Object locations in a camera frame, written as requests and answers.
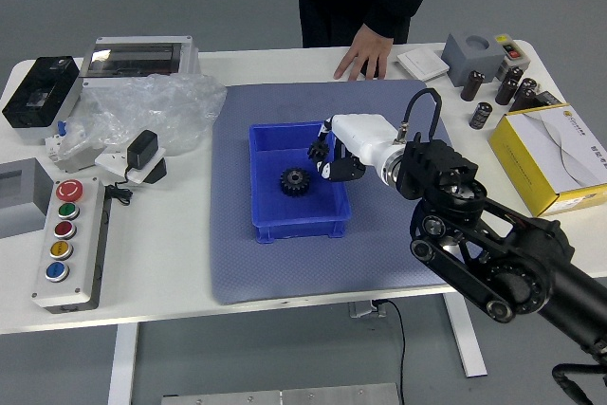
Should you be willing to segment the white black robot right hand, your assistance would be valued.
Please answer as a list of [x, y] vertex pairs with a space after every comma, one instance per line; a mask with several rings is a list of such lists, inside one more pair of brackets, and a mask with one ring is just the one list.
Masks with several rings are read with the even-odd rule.
[[329, 181], [359, 179], [371, 166], [383, 183], [394, 187], [404, 148], [404, 135], [381, 115], [335, 115], [323, 122], [308, 157]]

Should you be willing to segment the person's left hand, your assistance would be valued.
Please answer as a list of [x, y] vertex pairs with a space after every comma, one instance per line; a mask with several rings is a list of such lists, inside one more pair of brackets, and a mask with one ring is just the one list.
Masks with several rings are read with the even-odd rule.
[[362, 25], [335, 70], [333, 79], [342, 78], [346, 71], [350, 70], [348, 80], [355, 81], [364, 65], [366, 65], [364, 73], [366, 80], [384, 79], [387, 72], [387, 59], [393, 44], [393, 38], [384, 37]]

